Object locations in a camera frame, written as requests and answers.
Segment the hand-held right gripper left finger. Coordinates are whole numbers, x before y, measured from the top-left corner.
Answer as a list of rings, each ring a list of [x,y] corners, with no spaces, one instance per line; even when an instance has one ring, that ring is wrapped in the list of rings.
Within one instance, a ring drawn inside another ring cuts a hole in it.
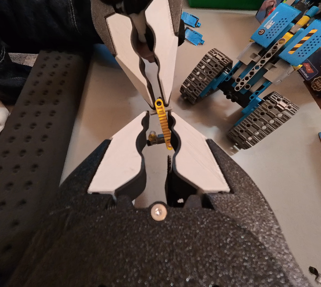
[[[127,195],[131,201],[141,195],[147,182],[142,151],[147,144],[149,119],[149,112],[142,112],[111,137],[88,193]]]

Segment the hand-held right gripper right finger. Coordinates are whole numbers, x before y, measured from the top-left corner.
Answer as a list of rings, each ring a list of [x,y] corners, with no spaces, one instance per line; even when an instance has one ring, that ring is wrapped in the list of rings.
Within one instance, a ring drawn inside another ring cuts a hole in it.
[[[166,178],[167,203],[186,203],[191,195],[231,193],[228,181],[210,148],[213,141],[169,112],[171,145],[174,155]]]

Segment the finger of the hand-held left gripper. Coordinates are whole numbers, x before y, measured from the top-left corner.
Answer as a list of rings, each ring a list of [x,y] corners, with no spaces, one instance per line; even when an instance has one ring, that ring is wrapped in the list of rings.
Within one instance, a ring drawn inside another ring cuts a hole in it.
[[[107,27],[117,63],[151,109],[155,109],[153,88],[145,73],[145,63],[135,45],[138,34],[131,18],[115,13],[107,17]]]
[[[145,19],[154,37],[153,54],[158,66],[158,85],[167,107],[170,104],[178,49],[169,0],[151,1],[145,10]]]

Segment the yellow toothed beam piece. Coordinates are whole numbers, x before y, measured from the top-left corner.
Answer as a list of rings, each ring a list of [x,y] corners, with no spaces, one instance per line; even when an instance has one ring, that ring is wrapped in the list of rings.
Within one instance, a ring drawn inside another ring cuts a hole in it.
[[[165,144],[168,150],[173,150],[171,145],[171,131],[168,125],[167,112],[169,109],[165,108],[163,100],[159,97],[155,100],[155,110],[149,112],[150,116],[158,116],[158,120],[162,129],[161,134],[151,131],[148,135],[147,145]]]

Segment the blue tracked toy robot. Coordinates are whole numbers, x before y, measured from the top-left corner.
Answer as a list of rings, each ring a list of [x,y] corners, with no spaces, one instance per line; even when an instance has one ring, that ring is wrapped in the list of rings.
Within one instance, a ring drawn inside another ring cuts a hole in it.
[[[249,149],[282,126],[299,107],[277,92],[259,95],[278,84],[320,50],[320,0],[284,0],[272,7],[233,62],[218,49],[208,51],[180,87],[195,104],[219,89],[239,104],[242,117],[227,133],[239,149]]]

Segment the person's left forearm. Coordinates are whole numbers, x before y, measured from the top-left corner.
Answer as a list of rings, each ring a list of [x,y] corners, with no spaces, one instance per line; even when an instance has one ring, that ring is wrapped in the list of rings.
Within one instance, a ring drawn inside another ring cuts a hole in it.
[[[0,0],[1,42],[16,52],[102,44],[90,0]]]

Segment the person's left hand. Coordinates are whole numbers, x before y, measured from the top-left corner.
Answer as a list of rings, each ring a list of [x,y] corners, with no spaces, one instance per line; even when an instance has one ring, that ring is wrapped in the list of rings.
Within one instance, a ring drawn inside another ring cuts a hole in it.
[[[147,43],[143,43],[140,40],[137,40],[136,43],[138,54],[149,63],[155,62],[154,53],[149,49]]]

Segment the small blue plate piece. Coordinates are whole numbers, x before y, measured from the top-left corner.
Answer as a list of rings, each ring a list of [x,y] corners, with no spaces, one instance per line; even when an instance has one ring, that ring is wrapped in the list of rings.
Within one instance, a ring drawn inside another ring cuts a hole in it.
[[[199,17],[192,15],[188,12],[182,12],[181,19],[183,20],[184,24],[190,27],[199,28],[201,26],[201,23],[199,22]]]
[[[185,40],[195,46],[204,44],[203,35],[189,27],[185,28]]]

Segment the black dimpled mat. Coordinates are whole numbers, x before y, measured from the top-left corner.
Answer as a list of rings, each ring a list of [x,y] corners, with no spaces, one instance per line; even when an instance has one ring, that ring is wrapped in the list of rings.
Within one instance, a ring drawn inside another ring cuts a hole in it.
[[[41,51],[1,132],[1,273],[20,261],[58,190],[91,54]]]

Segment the person's blue jeans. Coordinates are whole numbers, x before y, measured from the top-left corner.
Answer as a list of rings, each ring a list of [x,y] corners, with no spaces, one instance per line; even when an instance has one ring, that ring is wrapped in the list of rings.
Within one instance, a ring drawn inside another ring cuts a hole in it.
[[[0,44],[0,100],[4,105],[14,105],[20,96],[31,67],[11,60],[2,41]]]

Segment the person's white shirt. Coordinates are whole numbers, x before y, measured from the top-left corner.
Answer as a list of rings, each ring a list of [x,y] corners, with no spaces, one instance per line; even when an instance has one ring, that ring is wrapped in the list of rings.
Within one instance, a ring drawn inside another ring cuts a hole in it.
[[[3,131],[9,116],[10,116],[9,110],[5,106],[1,106],[0,107],[0,132]]]

